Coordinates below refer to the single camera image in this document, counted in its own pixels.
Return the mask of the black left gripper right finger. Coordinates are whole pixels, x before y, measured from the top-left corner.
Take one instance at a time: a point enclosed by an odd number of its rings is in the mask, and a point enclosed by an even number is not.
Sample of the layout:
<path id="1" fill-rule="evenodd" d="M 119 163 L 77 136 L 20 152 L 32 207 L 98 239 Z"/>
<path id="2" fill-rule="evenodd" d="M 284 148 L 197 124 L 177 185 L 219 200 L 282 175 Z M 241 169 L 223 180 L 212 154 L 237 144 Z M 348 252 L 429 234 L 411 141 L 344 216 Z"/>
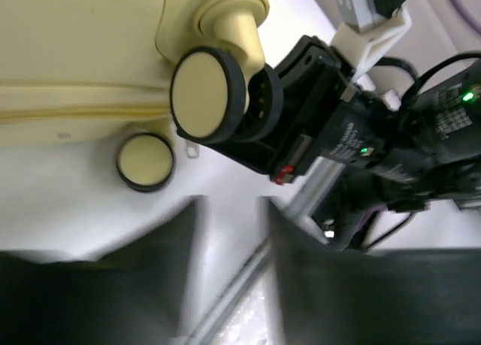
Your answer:
<path id="1" fill-rule="evenodd" d="M 478 344 L 480 251 L 327 248 L 263 199 L 283 344 Z"/>

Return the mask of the yellow hard-shell suitcase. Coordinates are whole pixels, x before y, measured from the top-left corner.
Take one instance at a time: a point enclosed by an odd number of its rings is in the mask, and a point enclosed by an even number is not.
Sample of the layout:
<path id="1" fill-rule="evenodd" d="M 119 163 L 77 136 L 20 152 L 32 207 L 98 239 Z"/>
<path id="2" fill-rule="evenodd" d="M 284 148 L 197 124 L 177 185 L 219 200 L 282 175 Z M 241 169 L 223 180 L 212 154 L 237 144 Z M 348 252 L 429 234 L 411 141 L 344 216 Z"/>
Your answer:
<path id="1" fill-rule="evenodd" d="M 193 144 L 255 142 L 283 109 L 258 29 L 268 0 L 1 0 L 1 143 L 88 141 L 133 127 L 124 183 L 155 192 Z"/>

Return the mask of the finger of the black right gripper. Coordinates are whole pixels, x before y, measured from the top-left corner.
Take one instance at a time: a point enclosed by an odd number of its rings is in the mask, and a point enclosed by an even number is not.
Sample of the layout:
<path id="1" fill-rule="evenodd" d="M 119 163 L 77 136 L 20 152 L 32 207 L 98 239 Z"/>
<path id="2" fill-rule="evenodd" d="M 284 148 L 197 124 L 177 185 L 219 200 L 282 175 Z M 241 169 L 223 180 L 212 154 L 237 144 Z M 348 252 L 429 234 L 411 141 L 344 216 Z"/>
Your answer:
<path id="1" fill-rule="evenodd" d="M 257 172 L 266 172 L 280 121 L 280 68 L 265 65 L 246 80 L 236 62 L 182 62 L 176 68 L 176 127 L 180 137 Z"/>

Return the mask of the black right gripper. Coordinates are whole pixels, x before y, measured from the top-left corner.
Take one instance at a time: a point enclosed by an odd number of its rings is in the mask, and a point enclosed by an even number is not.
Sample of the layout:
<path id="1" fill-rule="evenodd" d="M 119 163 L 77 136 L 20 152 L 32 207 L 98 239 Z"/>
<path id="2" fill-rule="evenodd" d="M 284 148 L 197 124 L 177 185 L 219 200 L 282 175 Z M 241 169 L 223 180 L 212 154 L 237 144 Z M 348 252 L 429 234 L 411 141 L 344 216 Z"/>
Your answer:
<path id="1" fill-rule="evenodd" d="M 469 51 L 413 81 L 398 109 L 354 83 L 341 54 L 303 36 L 276 67 L 284 108 L 268 136 L 265 173 L 284 184 L 319 157 L 352 170 L 353 207 L 410 212 L 437 199 L 480 198 L 480 54 Z"/>

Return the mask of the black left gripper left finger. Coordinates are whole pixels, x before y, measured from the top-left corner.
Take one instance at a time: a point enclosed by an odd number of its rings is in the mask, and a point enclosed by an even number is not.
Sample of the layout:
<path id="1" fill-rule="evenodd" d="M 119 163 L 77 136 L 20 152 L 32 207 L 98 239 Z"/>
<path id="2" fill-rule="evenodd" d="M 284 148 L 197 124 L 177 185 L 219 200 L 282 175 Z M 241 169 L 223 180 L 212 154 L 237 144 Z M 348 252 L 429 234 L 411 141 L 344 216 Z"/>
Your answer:
<path id="1" fill-rule="evenodd" d="M 94 261 L 1 254 L 3 344 L 169 344 L 178 335 L 197 218 L 192 196 L 166 222 Z"/>

